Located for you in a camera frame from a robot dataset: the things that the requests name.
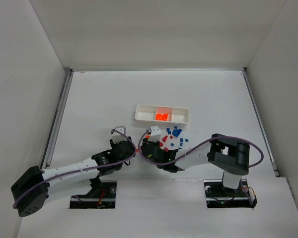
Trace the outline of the orange spiral lego piece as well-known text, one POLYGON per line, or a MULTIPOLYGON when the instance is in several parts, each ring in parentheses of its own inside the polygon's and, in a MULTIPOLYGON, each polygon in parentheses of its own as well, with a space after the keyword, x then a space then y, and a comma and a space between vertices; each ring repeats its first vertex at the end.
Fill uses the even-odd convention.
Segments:
POLYGON ((156 114, 155 119, 156 120, 161 120, 161 114, 156 114))

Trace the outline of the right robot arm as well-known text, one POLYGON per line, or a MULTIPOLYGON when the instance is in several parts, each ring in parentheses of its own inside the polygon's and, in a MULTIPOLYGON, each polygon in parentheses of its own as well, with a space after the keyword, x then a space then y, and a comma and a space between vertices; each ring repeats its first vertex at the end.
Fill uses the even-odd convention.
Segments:
POLYGON ((139 142, 138 149, 143 159, 170 173, 212 164, 223 170, 222 185, 227 189, 237 190, 242 177, 249 173, 250 144, 221 134, 213 134, 192 149, 164 150, 159 141, 146 138, 139 142))

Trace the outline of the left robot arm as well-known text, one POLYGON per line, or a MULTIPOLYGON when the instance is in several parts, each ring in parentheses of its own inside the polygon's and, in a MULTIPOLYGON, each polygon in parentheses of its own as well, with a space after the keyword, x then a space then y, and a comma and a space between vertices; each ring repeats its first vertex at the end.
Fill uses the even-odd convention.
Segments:
POLYGON ((136 154, 131 137, 114 143, 111 149, 80 162, 54 169, 28 168, 11 186, 13 208, 20 217, 39 211, 45 204, 59 198, 85 195, 100 187, 100 177, 107 176, 128 164, 136 154))

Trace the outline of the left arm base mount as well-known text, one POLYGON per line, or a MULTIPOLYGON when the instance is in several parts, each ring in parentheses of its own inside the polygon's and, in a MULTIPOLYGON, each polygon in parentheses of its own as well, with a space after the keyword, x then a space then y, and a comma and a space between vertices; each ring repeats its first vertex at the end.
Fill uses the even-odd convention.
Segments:
POLYGON ((101 188, 92 190, 86 195, 72 196, 70 209, 115 209, 117 181, 106 180, 101 188))

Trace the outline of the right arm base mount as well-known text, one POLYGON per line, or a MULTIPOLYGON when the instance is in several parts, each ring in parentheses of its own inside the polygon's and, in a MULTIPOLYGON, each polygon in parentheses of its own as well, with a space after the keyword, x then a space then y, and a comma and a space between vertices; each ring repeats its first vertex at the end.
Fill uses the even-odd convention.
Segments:
POLYGON ((207 208, 255 208, 258 200, 253 188, 242 179, 237 189, 226 188, 221 180, 205 180, 207 208))

